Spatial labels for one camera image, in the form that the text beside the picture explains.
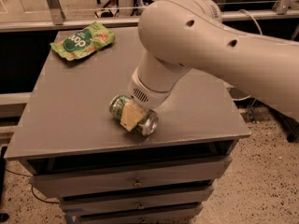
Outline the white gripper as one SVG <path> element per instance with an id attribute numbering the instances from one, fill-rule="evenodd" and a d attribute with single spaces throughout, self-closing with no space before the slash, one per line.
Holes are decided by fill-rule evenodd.
<path id="1" fill-rule="evenodd" d="M 143 107 L 154 109 L 167 99 L 171 92 L 171 77 L 163 73 L 144 73 L 137 67 L 128 91 L 137 104 L 128 102 L 124 105 L 121 126 L 130 132 L 146 116 Z"/>

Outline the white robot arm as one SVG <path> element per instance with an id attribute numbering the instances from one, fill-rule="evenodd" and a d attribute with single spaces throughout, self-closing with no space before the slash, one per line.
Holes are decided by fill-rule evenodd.
<path id="1" fill-rule="evenodd" d="M 299 44 L 222 23 L 212 0 L 158 0 L 138 23 L 143 53 L 128 91 L 160 106 L 190 70 L 204 71 L 299 121 Z"/>

